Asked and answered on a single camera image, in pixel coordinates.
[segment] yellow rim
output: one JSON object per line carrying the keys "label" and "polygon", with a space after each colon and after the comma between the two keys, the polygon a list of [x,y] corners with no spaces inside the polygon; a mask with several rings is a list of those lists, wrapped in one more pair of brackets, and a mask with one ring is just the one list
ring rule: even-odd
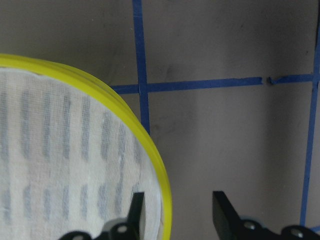
{"label": "yellow rim", "polygon": [[154,142],[125,101],[101,80],[68,65],[23,56],[0,54],[0,67],[27,70],[71,85],[102,103],[128,126],[144,147],[155,169],[163,204],[162,239],[169,240],[172,225],[172,196],[168,175]]}

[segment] blue tape grid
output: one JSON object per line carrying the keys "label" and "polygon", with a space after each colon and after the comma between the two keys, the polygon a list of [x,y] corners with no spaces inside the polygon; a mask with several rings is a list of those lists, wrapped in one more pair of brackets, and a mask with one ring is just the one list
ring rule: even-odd
{"label": "blue tape grid", "polygon": [[[133,23],[134,23],[138,84],[112,86],[112,88],[118,94],[139,93],[141,124],[144,126],[144,128],[148,133],[150,133],[148,93],[262,85],[261,77],[195,80],[195,81],[180,81],[180,82],[165,82],[165,83],[147,83],[146,51],[145,51],[145,39],[144,39],[144,28],[143,28],[142,1],[132,0],[132,5],[133,5]],[[318,98],[318,83],[320,80],[319,68],[320,68],[320,20],[318,17],[317,41],[316,41],[316,47],[315,47],[315,53],[314,53],[313,74],[288,75],[288,76],[281,77],[277,80],[273,80],[271,78],[268,79],[269,83],[273,85],[312,82],[309,127],[308,127],[308,137],[307,137],[307,150],[306,150],[302,201],[301,201],[301,210],[300,210],[300,224],[303,226],[306,224],[306,215],[307,215],[308,192],[309,192],[309,183],[310,183],[315,121],[316,121],[316,108],[317,108],[317,98]],[[312,230],[315,232],[320,231],[320,226],[313,227]]]}

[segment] metal screw head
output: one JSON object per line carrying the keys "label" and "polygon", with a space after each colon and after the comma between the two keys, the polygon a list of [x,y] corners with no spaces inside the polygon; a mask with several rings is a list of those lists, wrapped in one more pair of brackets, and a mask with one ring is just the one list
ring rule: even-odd
{"label": "metal screw head", "polygon": [[256,229],[256,225],[252,221],[245,221],[243,225],[246,229],[250,229],[250,230]]}
{"label": "metal screw head", "polygon": [[300,231],[299,229],[292,228],[290,232],[291,232],[291,234],[292,234],[293,236],[296,236],[296,237],[298,237],[298,238],[301,238],[301,239],[302,239],[302,238],[304,237],[303,232]]}
{"label": "metal screw head", "polygon": [[121,225],[117,228],[118,233],[123,234],[127,231],[127,226],[126,225]]}
{"label": "metal screw head", "polygon": [[84,236],[82,235],[74,236],[72,240],[84,240]]}

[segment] striped cloth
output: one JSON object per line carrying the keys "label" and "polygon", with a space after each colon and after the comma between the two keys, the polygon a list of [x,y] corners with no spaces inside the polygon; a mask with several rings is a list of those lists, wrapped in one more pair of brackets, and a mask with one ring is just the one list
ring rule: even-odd
{"label": "striped cloth", "polygon": [[68,84],[0,68],[0,239],[96,237],[133,192],[145,192],[144,238],[160,240],[159,183],[127,126]]}

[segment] gray floor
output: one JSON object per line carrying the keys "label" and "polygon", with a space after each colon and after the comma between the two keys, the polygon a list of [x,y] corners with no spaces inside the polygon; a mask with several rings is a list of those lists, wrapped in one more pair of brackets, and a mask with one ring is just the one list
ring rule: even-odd
{"label": "gray floor", "polygon": [[[143,0],[149,83],[263,77],[265,84],[149,94],[151,137],[173,196],[172,240],[216,240],[212,190],[271,230],[298,224],[316,0]],[[110,85],[137,83],[130,0],[2,0],[0,52],[65,63]],[[122,96],[140,117],[139,96]],[[320,225],[320,105],[307,226]]]}

